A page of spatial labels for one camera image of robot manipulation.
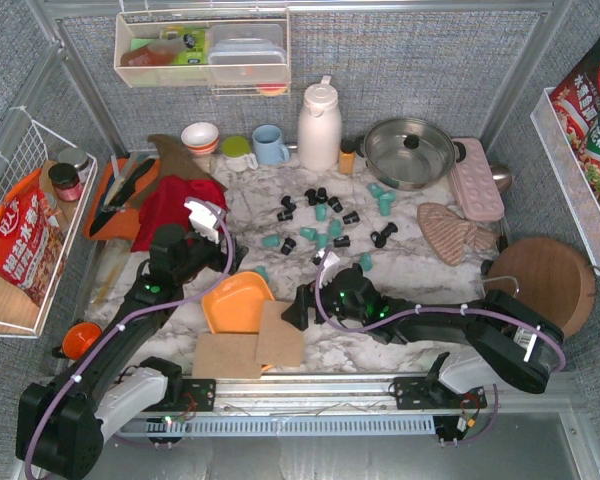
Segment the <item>cork mat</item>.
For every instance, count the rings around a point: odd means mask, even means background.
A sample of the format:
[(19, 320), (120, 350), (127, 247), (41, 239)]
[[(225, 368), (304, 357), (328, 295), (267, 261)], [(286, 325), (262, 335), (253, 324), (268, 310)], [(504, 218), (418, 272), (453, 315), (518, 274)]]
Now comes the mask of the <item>cork mat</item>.
[(272, 367), (299, 367), (304, 359), (304, 335), (281, 315), (290, 303), (265, 300), (257, 335), (255, 361)]
[(192, 376), (205, 379), (258, 379), (262, 364), (257, 362), (254, 334), (201, 334), (196, 343)]

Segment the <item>orange storage basket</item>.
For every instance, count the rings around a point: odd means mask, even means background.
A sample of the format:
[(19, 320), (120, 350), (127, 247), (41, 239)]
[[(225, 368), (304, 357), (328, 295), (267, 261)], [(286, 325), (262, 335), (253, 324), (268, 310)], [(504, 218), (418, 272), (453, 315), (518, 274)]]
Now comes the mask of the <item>orange storage basket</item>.
[(245, 271), (223, 280), (202, 298), (201, 306), (213, 334), (257, 334), (263, 304), (273, 300), (265, 279)]

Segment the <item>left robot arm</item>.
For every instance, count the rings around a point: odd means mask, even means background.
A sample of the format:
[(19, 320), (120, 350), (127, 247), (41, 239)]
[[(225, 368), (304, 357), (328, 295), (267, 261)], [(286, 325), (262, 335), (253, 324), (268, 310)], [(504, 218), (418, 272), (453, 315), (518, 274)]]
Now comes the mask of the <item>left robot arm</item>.
[(177, 397), (182, 374), (168, 361), (149, 359), (130, 379), (116, 379), (138, 349), (188, 303), (185, 284), (204, 269), (222, 278), (236, 272), (248, 250), (230, 234), (222, 237), (225, 242), (218, 244), (179, 225), (160, 227), (106, 329), (63, 373), (25, 389), (18, 405), (16, 456), (27, 478), (34, 478), (35, 468), (65, 479), (86, 477), (123, 425), (166, 397)]

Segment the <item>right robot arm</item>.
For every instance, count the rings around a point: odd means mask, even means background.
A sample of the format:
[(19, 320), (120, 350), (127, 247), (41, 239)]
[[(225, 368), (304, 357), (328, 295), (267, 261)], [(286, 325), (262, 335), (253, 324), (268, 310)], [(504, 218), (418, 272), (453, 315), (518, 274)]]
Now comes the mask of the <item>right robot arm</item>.
[(473, 348), (478, 360), (467, 382), (459, 381), (448, 360), (439, 370), (439, 381), (459, 393), (483, 385), (480, 375), (488, 370), (520, 391), (542, 394), (551, 375), (566, 365), (561, 329), (502, 290), (463, 304), (421, 305), (380, 293), (355, 264), (331, 280), (299, 286), (281, 317), (304, 331), (311, 313), (318, 324), (366, 333), (385, 345), (431, 341)]

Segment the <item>black coffee capsule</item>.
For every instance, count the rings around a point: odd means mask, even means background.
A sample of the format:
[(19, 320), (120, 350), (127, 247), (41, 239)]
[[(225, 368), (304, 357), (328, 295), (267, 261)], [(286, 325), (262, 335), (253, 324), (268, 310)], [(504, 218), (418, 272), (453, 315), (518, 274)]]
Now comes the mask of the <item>black coffee capsule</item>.
[(397, 232), (397, 225), (393, 222), (389, 222), (381, 231), (373, 231), (370, 234), (370, 239), (375, 248), (382, 249), (385, 247), (390, 236)]
[(343, 222), (346, 225), (357, 223), (360, 221), (359, 215), (357, 212), (353, 211), (343, 217)]
[(281, 204), (290, 211), (293, 211), (297, 208), (295, 202), (292, 200), (292, 198), (290, 196), (284, 196), (281, 199)]
[(283, 210), (277, 213), (277, 220), (279, 222), (290, 221), (293, 219), (292, 210)]
[(327, 205), (336, 213), (340, 213), (343, 210), (340, 200), (337, 197), (330, 197), (327, 200)]
[(318, 203), (316, 194), (317, 191), (315, 189), (308, 189), (304, 192), (304, 196), (310, 206), (315, 206)]
[(327, 190), (324, 187), (320, 187), (317, 191), (316, 191), (316, 202), (318, 204), (325, 204), (328, 201), (328, 194), (327, 194)]
[(347, 248), (350, 245), (351, 245), (351, 241), (347, 235), (342, 235), (342, 236), (336, 237), (333, 240), (333, 246), (335, 248)]
[(296, 245), (297, 242), (293, 238), (286, 237), (281, 246), (281, 253), (288, 256), (295, 249)]

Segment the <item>red cloth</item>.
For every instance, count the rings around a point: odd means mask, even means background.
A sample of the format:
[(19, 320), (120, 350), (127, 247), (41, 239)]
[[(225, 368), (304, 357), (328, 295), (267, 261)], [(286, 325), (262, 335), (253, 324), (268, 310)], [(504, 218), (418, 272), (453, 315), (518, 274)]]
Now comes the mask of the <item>red cloth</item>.
[(189, 227), (190, 211), (184, 206), (189, 197), (213, 203), (226, 210), (225, 191), (219, 182), (211, 179), (184, 180), (175, 175), (161, 178), (157, 189), (141, 205), (140, 227), (131, 252), (148, 251), (155, 231), (161, 226), (177, 224)]

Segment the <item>brown felt cloth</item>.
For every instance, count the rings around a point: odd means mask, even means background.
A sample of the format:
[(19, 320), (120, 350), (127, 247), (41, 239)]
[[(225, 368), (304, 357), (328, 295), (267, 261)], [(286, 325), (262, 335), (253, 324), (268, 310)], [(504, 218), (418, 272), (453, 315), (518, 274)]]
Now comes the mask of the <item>brown felt cloth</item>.
[(147, 141), (156, 147), (159, 166), (151, 167), (136, 182), (136, 192), (128, 201), (131, 208), (140, 210), (144, 201), (157, 190), (160, 180), (172, 175), (183, 180), (212, 180), (222, 192), (227, 191), (224, 185), (215, 181), (194, 162), (192, 154), (174, 136), (151, 134)]

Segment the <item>green lidded cup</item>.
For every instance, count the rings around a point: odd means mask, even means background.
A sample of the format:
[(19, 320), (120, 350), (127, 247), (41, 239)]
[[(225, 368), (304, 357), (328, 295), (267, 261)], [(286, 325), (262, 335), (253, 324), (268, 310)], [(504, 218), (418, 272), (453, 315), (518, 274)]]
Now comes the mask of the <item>green lidded cup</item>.
[(231, 136), (226, 138), (221, 145), (221, 152), (226, 167), (235, 173), (258, 168), (256, 156), (251, 151), (250, 144), (245, 137)]

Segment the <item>striped oven mitt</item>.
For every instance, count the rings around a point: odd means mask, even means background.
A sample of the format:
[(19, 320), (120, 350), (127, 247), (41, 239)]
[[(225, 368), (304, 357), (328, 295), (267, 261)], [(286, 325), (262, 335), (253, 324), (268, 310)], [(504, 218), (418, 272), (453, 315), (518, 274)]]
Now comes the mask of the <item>striped oven mitt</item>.
[(496, 245), (498, 235), (479, 223), (461, 218), (438, 203), (417, 208), (417, 222), (423, 238), (446, 265), (456, 267), (467, 251), (486, 251)]

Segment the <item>blue mug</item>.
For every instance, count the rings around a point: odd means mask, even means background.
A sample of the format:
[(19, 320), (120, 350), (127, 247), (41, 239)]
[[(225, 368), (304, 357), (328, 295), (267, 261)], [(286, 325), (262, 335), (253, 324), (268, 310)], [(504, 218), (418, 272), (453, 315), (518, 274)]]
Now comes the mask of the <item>blue mug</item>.
[(290, 152), (284, 143), (282, 130), (275, 125), (261, 125), (252, 134), (253, 150), (260, 166), (287, 163)]

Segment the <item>white orange striped bowl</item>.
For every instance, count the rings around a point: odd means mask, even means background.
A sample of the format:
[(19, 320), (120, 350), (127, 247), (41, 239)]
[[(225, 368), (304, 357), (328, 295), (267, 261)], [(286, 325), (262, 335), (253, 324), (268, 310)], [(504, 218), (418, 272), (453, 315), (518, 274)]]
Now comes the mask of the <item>white orange striped bowl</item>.
[(181, 132), (180, 139), (193, 155), (207, 155), (219, 145), (219, 130), (212, 123), (197, 122), (187, 126)]

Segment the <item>dark lidded jar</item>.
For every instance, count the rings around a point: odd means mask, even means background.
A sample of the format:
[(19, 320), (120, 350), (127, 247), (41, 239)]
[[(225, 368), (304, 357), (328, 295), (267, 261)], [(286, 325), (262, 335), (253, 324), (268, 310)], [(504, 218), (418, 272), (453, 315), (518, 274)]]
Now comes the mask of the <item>dark lidded jar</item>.
[(77, 202), (81, 198), (83, 183), (73, 165), (54, 163), (49, 168), (48, 177), (56, 196), (63, 202)]

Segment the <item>orange cup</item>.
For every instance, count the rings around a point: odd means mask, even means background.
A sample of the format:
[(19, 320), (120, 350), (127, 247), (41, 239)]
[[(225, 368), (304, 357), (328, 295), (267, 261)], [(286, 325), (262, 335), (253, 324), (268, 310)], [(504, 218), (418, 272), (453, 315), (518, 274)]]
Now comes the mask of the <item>orange cup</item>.
[(102, 329), (92, 322), (80, 322), (72, 326), (60, 346), (52, 349), (54, 358), (78, 360), (100, 337)]

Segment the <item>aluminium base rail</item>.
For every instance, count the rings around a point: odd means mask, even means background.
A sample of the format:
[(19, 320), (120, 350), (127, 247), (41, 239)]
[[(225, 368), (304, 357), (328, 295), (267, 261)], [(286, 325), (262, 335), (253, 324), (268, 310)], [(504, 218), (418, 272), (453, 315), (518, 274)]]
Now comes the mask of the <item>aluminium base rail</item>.
[(94, 433), (102, 442), (120, 437), (167, 443), (213, 437), (435, 435), (455, 443), (484, 432), (500, 415), (565, 419), (579, 406), (567, 374), (554, 377), (540, 395), (508, 385), (431, 395), (427, 386), (416, 374), (186, 378), (180, 396), (170, 401), (165, 375), (141, 368), (76, 415), (77, 437)]

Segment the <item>white handled knife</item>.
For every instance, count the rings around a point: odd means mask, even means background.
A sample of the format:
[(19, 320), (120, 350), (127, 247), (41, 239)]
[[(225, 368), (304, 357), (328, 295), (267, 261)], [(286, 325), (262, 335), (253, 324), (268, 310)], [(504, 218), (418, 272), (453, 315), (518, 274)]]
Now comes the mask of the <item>white handled knife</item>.
[(132, 158), (129, 158), (126, 161), (124, 167), (119, 172), (119, 174), (115, 177), (111, 187), (109, 188), (109, 190), (105, 196), (104, 204), (106, 206), (108, 206), (111, 203), (111, 201), (113, 200), (115, 195), (118, 193), (118, 191), (124, 184), (125, 180), (129, 176), (129, 174), (132, 172), (132, 170), (134, 169), (135, 164), (136, 164), (136, 161)]

